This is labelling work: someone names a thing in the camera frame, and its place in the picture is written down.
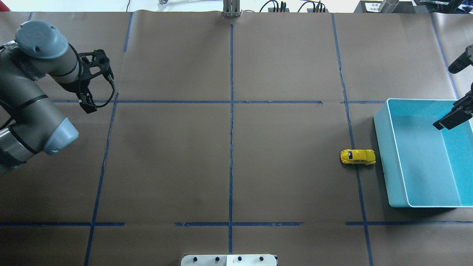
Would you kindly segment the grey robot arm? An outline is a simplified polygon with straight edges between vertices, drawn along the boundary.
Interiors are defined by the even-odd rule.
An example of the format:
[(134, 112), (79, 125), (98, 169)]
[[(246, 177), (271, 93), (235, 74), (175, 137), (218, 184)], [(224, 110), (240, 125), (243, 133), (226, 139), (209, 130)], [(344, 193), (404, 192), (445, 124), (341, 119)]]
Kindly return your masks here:
[(78, 138), (78, 130), (37, 84), (51, 76), (74, 93), (87, 113), (97, 110), (87, 86), (85, 64), (59, 29), (47, 21), (19, 26), (1, 47), (1, 106), (10, 120), (1, 127), (1, 175), (38, 153), (54, 155)]

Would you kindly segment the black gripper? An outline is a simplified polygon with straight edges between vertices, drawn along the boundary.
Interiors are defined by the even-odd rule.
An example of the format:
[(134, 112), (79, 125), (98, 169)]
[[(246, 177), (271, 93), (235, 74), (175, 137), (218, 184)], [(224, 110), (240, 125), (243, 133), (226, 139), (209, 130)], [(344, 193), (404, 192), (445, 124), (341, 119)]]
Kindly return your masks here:
[(86, 113), (93, 113), (97, 111), (98, 107), (91, 96), (88, 87), (89, 84), (90, 80), (76, 80), (71, 83), (59, 83), (59, 85), (67, 92), (76, 94), (79, 105)]

